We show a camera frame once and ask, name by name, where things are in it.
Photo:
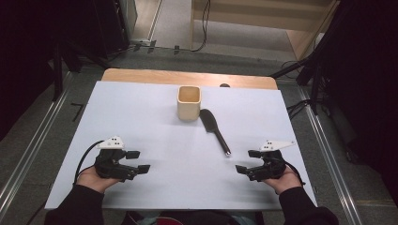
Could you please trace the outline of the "light wooden shelf unit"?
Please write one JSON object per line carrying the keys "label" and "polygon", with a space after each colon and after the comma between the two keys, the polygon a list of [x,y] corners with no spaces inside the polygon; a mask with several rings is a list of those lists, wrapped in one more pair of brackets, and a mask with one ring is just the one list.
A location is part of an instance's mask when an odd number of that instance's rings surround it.
{"label": "light wooden shelf unit", "polygon": [[209,20],[284,29],[298,60],[326,32],[340,0],[210,0]]}

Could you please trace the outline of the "grey cabinet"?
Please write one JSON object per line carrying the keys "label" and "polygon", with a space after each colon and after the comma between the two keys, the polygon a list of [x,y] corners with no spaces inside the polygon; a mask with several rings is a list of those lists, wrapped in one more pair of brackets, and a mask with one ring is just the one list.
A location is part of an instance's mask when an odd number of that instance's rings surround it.
{"label": "grey cabinet", "polygon": [[133,40],[134,28],[137,20],[135,0],[119,0],[129,41]]}

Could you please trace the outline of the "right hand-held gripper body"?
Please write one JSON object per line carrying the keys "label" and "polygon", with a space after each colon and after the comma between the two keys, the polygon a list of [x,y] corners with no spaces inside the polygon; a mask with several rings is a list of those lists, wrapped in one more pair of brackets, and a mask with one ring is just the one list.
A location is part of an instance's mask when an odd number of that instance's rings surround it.
{"label": "right hand-held gripper body", "polygon": [[266,179],[278,179],[282,176],[286,161],[283,159],[281,150],[294,145],[294,141],[271,141],[266,140],[262,147],[256,151],[262,153],[263,165],[248,169],[246,174],[251,181],[261,182]]}

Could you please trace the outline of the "black spatula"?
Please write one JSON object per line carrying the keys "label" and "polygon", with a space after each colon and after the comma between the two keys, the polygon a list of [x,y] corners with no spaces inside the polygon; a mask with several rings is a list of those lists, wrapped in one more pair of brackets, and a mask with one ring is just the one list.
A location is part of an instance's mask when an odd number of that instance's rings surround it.
{"label": "black spatula", "polygon": [[223,152],[229,157],[231,155],[231,150],[228,147],[226,141],[224,140],[224,138],[219,130],[217,121],[216,121],[213,113],[208,109],[202,109],[200,111],[200,118],[204,124],[206,131],[215,134],[217,140],[219,141],[219,143],[222,147]]}

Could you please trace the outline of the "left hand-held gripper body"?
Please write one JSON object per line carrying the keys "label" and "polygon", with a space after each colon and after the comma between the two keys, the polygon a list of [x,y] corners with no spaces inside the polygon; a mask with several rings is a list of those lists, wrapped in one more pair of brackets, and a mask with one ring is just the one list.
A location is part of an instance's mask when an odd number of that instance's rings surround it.
{"label": "left hand-held gripper body", "polygon": [[101,178],[119,179],[120,182],[132,180],[138,173],[138,169],[122,165],[120,159],[125,158],[125,144],[119,136],[111,137],[97,144],[99,154],[95,159],[95,169]]}

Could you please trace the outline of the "wooden table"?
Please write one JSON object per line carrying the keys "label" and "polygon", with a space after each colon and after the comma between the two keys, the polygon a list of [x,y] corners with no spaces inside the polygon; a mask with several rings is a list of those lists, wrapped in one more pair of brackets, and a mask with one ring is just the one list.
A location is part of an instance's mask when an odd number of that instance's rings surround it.
{"label": "wooden table", "polygon": [[102,80],[123,83],[157,83],[196,86],[221,86],[228,84],[234,88],[254,88],[277,90],[277,83],[270,77],[256,77],[229,74],[184,72],[154,69],[108,68]]}

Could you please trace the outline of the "white power strip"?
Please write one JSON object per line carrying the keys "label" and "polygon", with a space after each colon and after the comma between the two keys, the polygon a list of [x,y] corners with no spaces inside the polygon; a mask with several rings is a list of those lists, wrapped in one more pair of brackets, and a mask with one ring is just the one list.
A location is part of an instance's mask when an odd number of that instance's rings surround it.
{"label": "white power strip", "polygon": [[147,38],[136,38],[130,41],[131,46],[140,45],[144,47],[155,47],[156,40],[150,40]]}

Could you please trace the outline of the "white board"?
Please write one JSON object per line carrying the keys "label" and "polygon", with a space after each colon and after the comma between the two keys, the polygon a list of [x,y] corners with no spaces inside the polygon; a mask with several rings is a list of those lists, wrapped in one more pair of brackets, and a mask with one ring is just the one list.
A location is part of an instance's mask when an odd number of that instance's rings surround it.
{"label": "white board", "polygon": [[105,192],[106,208],[124,210],[276,210],[271,187],[237,173],[236,166],[261,165],[249,157],[266,140],[294,141],[283,158],[309,179],[283,96],[278,90],[202,87],[201,106],[216,118],[231,150],[228,157],[201,120],[177,116],[177,88],[168,84],[97,82],[46,203],[57,207],[68,195],[77,167],[94,163],[93,144],[119,136],[140,156],[129,165],[149,172]]}

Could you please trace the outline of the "beige square cup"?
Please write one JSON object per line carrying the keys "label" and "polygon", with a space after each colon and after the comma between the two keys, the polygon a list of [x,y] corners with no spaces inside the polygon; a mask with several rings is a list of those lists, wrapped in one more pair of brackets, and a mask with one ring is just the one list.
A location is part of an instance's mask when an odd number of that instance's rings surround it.
{"label": "beige square cup", "polygon": [[193,121],[199,117],[201,89],[198,86],[180,86],[176,99],[177,115],[180,120]]}

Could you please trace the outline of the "person's lap clothing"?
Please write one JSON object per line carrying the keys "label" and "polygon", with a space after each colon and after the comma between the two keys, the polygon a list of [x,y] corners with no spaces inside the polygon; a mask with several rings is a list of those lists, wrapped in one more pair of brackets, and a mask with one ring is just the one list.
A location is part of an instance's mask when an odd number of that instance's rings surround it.
{"label": "person's lap clothing", "polygon": [[121,225],[265,225],[265,221],[260,212],[228,213],[195,210],[138,213],[128,211]]}

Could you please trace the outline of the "black metal stand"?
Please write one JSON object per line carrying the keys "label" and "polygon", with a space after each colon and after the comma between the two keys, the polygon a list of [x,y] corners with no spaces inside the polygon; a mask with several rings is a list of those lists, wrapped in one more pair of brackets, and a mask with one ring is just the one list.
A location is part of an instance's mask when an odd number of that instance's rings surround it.
{"label": "black metal stand", "polygon": [[58,38],[54,42],[53,47],[53,66],[54,66],[54,96],[53,101],[57,101],[64,91],[62,65],[66,64],[68,69],[73,72],[80,72],[83,63],[78,55],[83,55],[94,64],[97,64],[103,69],[108,69],[111,66],[91,53],[87,48],[84,48],[77,43],[67,38]]}
{"label": "black metal stand", "polygon": [[298,86],[306,85],[308,82],[312,82],[311,94],[308,98],[304,99],[303,102],[306,106],[310,106],[312,112],[318,115],[317,104],[318,104],[318,92],[319,86],[322,80],[322,72],[324,68],[324,58],[327,56],[331,42],[334,40],[338,26],[342,22],[346,12],[340,3],[335,4],[332,18],[329,22],[329,27],[326,30],[324,36],[320,39],[318,44],[314,47],[313,51],[301,60],[298,60],[291,66],[282,68],[281,70],[272,73],[270,78],[278,79],[287,73],[301,68],[300,73],[296,78]]}

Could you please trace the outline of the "person's left hand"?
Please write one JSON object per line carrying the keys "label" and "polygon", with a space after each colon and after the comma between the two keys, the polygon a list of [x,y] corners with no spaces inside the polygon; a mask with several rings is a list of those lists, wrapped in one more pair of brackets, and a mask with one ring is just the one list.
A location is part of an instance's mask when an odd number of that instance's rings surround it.
{"label": "person's left hand", "polygon": [[107,188],[118,182],[119,179],[101,178],[94,167],[89,167],[80,173],[76,184],[91,188],[99,193],[104,193]]}

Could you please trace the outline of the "person's right hand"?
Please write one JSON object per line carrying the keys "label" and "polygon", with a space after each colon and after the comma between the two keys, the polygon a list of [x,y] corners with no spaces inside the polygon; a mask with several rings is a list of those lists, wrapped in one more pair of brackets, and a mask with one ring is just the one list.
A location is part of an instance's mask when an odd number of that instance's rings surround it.
{"label": "person's right hand", "polygon": [[278,179],[266,179],[264,183],[272,187],[277,194],[282,194],[290,188],[301,188],[298,175],[289,167],[286,167],[282,176]]}

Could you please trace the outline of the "metal floor rail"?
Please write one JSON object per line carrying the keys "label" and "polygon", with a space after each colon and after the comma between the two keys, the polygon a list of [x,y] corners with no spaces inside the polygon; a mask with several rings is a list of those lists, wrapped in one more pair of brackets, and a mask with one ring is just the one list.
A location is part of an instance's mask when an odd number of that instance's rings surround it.
{"label": "metal floor rail", "polygon": [[325,163],[328,167],[332,183],[337,192],[341,206],[343,207],[347,222],[349,225],[363,225],[359,210],[351,195],[343,174],[333,154],[332,148],[320,123],[319,116],[315,115],[311,105],[306,106],[306,113],[313,127],[314,135],[317,138],[320,151],[322,152]]}
{"label": "metal floor rail", "polygon": [[76,76],[76,73],[68,72],[63,77],[64,89],[56,101],[51,101],[52,88],[40,95],[0,142],[0,222],[60,112]]}

